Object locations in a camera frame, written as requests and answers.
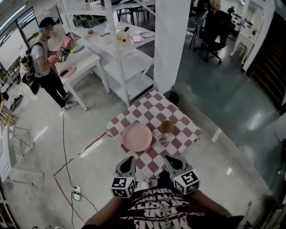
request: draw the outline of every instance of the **sneaker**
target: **sneaker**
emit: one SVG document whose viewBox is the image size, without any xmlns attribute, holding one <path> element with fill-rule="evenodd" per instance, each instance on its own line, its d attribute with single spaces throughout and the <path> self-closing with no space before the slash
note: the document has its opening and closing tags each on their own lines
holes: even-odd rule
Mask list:
<svg viewBox="0 0 286 229">
<path fill-rule="evenodd" d="M 77 105 L 77 101 L 72 101 L 72 102 L 68 101 L 63 108 L 64 110 L 68 110 L 68 109 L 74 108 L 76 105 Z"/>
<path fill-rule="evenodd" d="M 70 95 L 71 95 L 71 93 L 70 93 L 70 92 L 67 92 L 67 93 L 66 93 L 66 96 L 65 96 L 65 97 L 62 97 L 63 100 L 66 100 Z"/>
</svg>

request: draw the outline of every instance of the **trash can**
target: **trash can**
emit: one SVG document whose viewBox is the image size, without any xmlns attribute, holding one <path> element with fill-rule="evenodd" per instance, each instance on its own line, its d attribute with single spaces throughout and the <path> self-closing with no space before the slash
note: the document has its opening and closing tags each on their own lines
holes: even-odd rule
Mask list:
<svg viewBox="0 0 286 229">
<path fill-rule="evenodd" d="M 176 92 L 167 91 L 164 96 L 175 106 L 178 104 L 180 97 Z"/>
</svg>

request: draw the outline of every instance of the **white t-shirt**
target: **white t-shirt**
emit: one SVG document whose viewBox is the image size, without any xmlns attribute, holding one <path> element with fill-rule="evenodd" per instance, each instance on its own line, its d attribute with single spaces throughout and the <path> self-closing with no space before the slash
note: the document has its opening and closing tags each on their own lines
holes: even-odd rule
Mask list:
<svg viewBox="0 0 286 229">
<path fill-rule="evenodd" d="M 21 79 L 23 78 L 24 75 L 26 75 L 28 72 L 28 68 L 26 68 L 22 63 L 20 64 L 20 76 Z"/>
<path fill-rule="evenodd" d="M 50 69 L 41 71 L 38 65 L 37 59 L 42 56 L 44 57 L 45 63 L 48 63 L 48 50 L 49 50 L 48 42 L 41 41 L 39 38 L 35 40 L 35 43 L 36 42 L 40 42 L 42 44 L 42 47 L 39 45 L 34 46 L 32 48 L 31 55 L 33 58 L 35 77 L 42 77 L 42 76 L 46 76 L 47 74 L 49 74 Z"/>
</svg>

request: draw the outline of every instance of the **black pants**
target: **black pants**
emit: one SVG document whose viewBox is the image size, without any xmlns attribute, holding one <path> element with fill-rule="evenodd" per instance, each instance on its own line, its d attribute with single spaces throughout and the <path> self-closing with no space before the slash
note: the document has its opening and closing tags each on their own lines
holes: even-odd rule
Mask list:
<svg viewBox="0 0 286 229">
<path fill-rule="evenodd" d="M 60 107 L 64 107 L 66 105 L 66 101 L 63 100 L 62 97 L 65 97 L 67 93 L 63 89 L 63 84 L 54 70 L 51 69 L 48 75 L 36 77 L 36 79 L 46 92 L 48 92 L 49 95 L 52 96 L 52 98 L 60 105 Z"/>
</svg>

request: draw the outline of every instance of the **pink and white checkered tablecloth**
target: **pink and white checkered tablecloth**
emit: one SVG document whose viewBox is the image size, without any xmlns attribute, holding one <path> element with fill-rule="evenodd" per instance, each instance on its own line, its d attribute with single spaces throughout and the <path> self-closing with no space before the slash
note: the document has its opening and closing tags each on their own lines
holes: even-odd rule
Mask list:
<svg viewBox="0 0 286 229">
<path fill-rule="evenodd" d="M 162 134 L 160 125 L 164 120 L 170 120 L 175 125 L 173 133 L 167 134 L 170 143 L 165 148 L 156 143 L 156 138 Z M 147 125 L 153 138 L 149 149 L 135 153 L 123 145 L 122 132 L 129 124 L 136 122 Z M 199 139 L 200 134 L 201 130 L 192 120 L 157 91 L 150 92 L 107 123 L 108 137 L 116 140 L 124 152 L 135 157 L 137 169 L 147 178 L 155 178 L 165 169 L 166 155 L 181 155 Z"/>
</svg>

